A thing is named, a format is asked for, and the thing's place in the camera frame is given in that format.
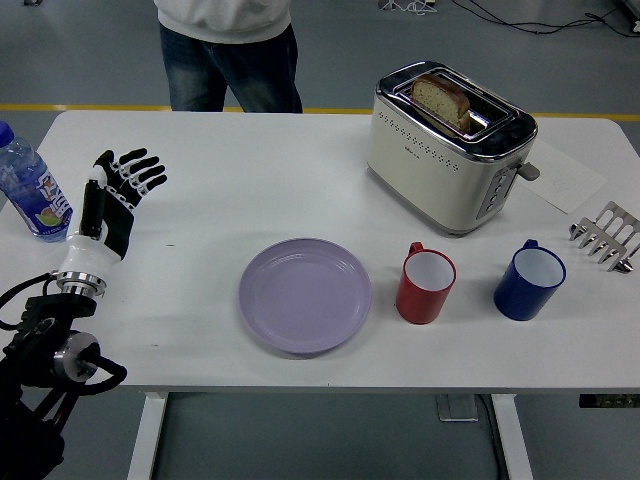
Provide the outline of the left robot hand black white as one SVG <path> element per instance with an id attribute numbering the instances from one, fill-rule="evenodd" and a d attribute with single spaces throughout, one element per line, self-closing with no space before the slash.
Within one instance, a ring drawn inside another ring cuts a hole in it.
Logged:
<path id="1" fill-rule="evenodd" d="M 167 181 L 157 156 L 139 148 L 117 156 L 103 152 L 94 162 L 73 208 L 67 255 L 60 273 L 86 273 L 104 280 L 129 247 L 134 210 L 152 189 Z"/>

